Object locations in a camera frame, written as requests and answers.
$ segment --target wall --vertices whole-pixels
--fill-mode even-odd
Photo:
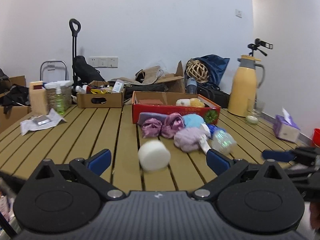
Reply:
[[[259,52],[266,79],[258,91],[265,113],[284,107],[308,137],[320,127],[320,0],[252,0],[254,37],[274,44]]]
[[[0,0],[0,67],[28,82],[48,59],[71,71],[70,18],[82,25],[78,53],[119,57],[119,68],[100,69],[108,80],[154,65],[172,73],[180,60],[217,54],[231,57],[221,83],[229,92],[252,41],[252,0]]]

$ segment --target human hand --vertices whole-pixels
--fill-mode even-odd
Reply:
[[[310,225],[313,229],[320,228],[320,202],[310,203]]]

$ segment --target blue plush toy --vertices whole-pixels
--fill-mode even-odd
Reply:
[[[199,128],[202,123],[204,123],[204,119],[198,114],[187,114],[183,117],[184,124],[187,128],[196,127]]]

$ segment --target woven bamboo basket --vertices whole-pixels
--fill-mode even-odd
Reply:
[[[189,77],[194,77],[198,82],[208,81],[208,69],[200,60],[190,59],[186,64],[186,72]]]

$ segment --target wall switch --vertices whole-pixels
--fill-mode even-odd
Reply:
[[[242,18],[242,11],[236,9],[236,16]]]
[[[108,67],[117,68],[118,67],[118,57],[108,57]]]
[[[98,67],[108,67],[108,58],[106,58],[106,57],[99,57]]]
[[[89,65],[93,67],[98,67],[99,64],[99,58],[98,57],[89,57],[89,60],[87,62]]]
[[[50,71],[50,70],[55,70],[56,69],[56,66],[55,65],[47,65],[47,70]]]

